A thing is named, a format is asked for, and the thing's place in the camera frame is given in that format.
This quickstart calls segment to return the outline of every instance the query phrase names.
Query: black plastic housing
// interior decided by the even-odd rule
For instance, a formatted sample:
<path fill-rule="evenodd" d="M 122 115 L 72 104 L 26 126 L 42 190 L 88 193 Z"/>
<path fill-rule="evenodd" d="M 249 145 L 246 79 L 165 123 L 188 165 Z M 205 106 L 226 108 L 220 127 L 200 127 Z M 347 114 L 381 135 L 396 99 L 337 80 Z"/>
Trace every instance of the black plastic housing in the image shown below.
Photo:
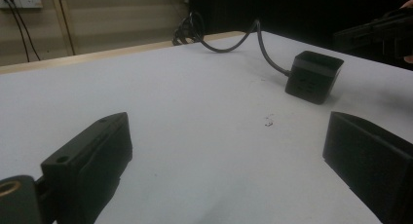
<path fill-rule="evenodd" d="M 295 57 L 285 92 L 323 104 L 340 72 L 343 60 L 305 51 Z"/>
<path fill-rule="evenodd" d="M 332 112 L 325 161 L 386 224 L 413 223 L 413 145 L 359 117 Z"/>
<path fill-rule="evenodd" d="M 91 224 L 113 197 L 131 160 L 128 115 L 93 123 L 54 152 L 41 167 L 54 191 L 57 223 Z"/>
<path fill-rule="evenodd" d="M 19 175 L 0 181 L 0 223 L 45 223 L 32 177 Z"/>
<path fill-rule="evenodd" d="M 334 47 L 348 51 L 383 43 L 383 55 L 401 58 L 413 50 L 413 9 L 400 8 L 356 27 L 334 33 Z"/>

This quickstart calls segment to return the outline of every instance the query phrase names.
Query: black box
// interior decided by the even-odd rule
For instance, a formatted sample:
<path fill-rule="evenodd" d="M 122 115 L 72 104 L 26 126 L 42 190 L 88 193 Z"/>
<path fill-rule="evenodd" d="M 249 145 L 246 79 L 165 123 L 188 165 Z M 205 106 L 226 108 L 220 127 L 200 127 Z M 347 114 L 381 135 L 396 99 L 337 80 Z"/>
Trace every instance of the black box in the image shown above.
<path fill-rule="evenodd" d="M 46 186 L 55 194 L 57 223 L 94 223 L 131 158 L 127 113 L 94 122 L 55 151 L 41 168 Z"/>
<path fill-rule="evenodd" d="M 295 57 L 285 92 L 322 104 L 327 99 L 343 60 L 305 51 Z"/>
<path fill-rule="evenodd" d="M 332 112 L 323 156 L 386 224 L 413 223 L 413 145 L 356 116 Z"/>

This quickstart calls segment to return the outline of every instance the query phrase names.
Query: cable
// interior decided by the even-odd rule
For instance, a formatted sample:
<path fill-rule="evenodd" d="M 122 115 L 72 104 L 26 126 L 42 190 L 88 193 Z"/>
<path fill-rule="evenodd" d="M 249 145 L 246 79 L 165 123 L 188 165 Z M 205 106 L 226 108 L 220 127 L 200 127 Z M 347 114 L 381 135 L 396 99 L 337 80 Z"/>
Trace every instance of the cable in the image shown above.
<path fill-rule="evenodd" d="M 200 26 L 198 24 L 196 24 L 196 21 L 194 20 L 194 16 L 197 17 L 197 19 L 199 20 L 198 24 L 201 25 L 201 30 L 202 30 L 201 34 L 198 32 Z M 265 47 L 264 47 L 263 39 L 262 39 L 261 23 L 260 23 L 259 19 L 256 19 L 254 21 L 254 23 L 249 28 L 249 30 L 246 32 L 246 34 L 241 39 L 241 41 L 238 42 L 235 46 L 230 47 L 228 49 L 216 49 L 216 48 L 210 46 L 207 42 L 204 41 L 205 27 L 204 27 L 204 21 L 203 21 L 202 16 L 199 13 L 191 12 L 189 17 L 187 19 L 185 19 L 179 25 L 178 29 L 175 31 L 175 37 L 173 38 L 172 42 L 173 42 L 174 45 L 180 45 L 180 43 L 179 43 L 179 40 L 180 40 L 180 42 L 182 44 L 188 44 L 187 41 L 185 40 L 185 35 L 189 36 L 189 38 L 191 38 L 191 36 L 193 36 L 196 39 L 196 40 L 194 40 L 194 42 L 200 42 L 201 44 L 203 44 L 206 48 L 208 48 L 211 51 L 214 51 L 216 53 L 228 53 L 228 52 L 231 52 L 231 51 L 235 50 L 237 47 L 239 47 L 246 40 L 246 38 L 254 30 L 255 27 L 257 28 L 257 36 L 258 36 L 259 47 L 260 47 L 261 53 L 264 56 L 264 58 L 267 60 L 267 62 L 273 68 L 280 71 L 280 73 L 282 73 L 283 75 L 289 77 L 290 71 L 285 70 L 285 69 L 281 68 L 280 66 L 276 65 L 270 59 L 270 57 L 268 56 L 267 51 L 265 50 Z"/>
<path fill-rule="evenodd" d="M 179 13 L 178 9 L 176 8 L 175 4 L 173 4 L 172 0 L 169 0 L 170 4 L 173 6 L 173 9 L 175 10 L 176 14 L 182 18 L 182 15 Z"/>
<path fill-rule="evenodd" d="M 24 27 L 24 29 L 25 29 L 25 31 L 26 31 L 26 33 L 27 33 L 27 37 L 28 37 L 28 40 L 29 40 L 29 42 L 30 42 L 31 48 L 33 49 L 34 54 L 37 56 L 37 59 L 40 60 L 39 55 L 37 55 L 36 49 L 34 49 L 33 42 L 31 41 L 30 33 L 28 33 L 28 30 L 27 30 L 27 27 L 26 27 L 26 25 L 25 25 L 25 23 L 24 23 L 24 20 L 23 20 L 23 18 L 22 18 L 21 15 L 20 15 L 18 6 L 16 6 L 15 0 L 10 0 L 10 1 L 12 2 L 13 6 L 15 6 L 16 12 L 18 13 L 18 16 L 19 16 L 19 18 L 20 18 L 20 21 L 21 21 L 21 23 L 23 24 L 23 27 Z"/>
<path fill-rule="evenodd" d="M 21 35 L 21 41 L 22 41 L 23 44 L 24 44 L 24 50 L 25 50 L 25 53 L 26 53 L 27 62 L 30 62 L 30 58 L 28 57 L 27 47 L 26 47 L 25 41 L 24 41 L 23 32 L 22 32 L 22 30 L 21 30 L 21 26 L 20 26 L 20 23 L 19 23 L 19 21 L 18 21 L 18 18 L 16 17 L 15 11 L 13 10 L 12 5 L 10 5 L 9 0 L 3 0 L 3 1 L 5 1 L 5 2 L 7 3 L 7 5 L 9 5 L 10 10 L 12 11 L 13 17 L 15 18 L 15 21 L 16 21 L 16 23 L 18 24 L 19 31 L 20 31 L 20 35 Z"/>

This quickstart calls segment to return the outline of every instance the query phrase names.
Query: white tabletop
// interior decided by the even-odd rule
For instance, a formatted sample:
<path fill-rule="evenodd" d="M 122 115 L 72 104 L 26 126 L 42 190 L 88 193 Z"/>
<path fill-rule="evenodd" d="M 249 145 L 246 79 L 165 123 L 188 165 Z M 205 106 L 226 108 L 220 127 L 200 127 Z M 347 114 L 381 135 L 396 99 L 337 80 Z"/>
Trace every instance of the white tabletop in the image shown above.
<path fill-rule="evenodd" d="M 104 116 L 129 114 L 133 160 L 96 223 L 380 223 L 324 162 L 332 110 L 413 142 L 413 72 L 264 33 L 290 69 L 305 50 L 345 60 L 329 99 L 284 92 L 256 34 L 0 76 L 0 178 L 40 163 Z M 211 42 L 229 47 L 241 36 Z"/>

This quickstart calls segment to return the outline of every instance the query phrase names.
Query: wooden wall panel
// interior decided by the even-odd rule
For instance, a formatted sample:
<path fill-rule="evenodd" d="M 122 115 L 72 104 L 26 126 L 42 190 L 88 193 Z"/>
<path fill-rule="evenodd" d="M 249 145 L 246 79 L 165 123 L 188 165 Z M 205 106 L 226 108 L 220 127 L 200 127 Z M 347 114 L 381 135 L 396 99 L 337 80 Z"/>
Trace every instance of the wooden wall panel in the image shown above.
<path fill-rule="evenodd" d="M 68 56 L 53 0 L 42 0 L 43 9 L 20 9 L 41 59 Z M 37 60 L 26 38 L 30 60 Z M 26 62 L 19 28 L 10 10 L 0 10 L 0 65 Z"/>
<path fill-rule="evenodd" d="M 77 54 L 172 39 L 183 0 L 65 0 Z"/>
<path fill-rule="evenodd" d="M 168 41 L 188 13 L 184 0 L 42 2 L 43 9 L 20 10 L 41 59 Z M 29 46 L 28 50 L 30 59 L 36 60 Z M 24 62 L 13 15 L 10 10 L 0 10 L 0 66 Z"/>

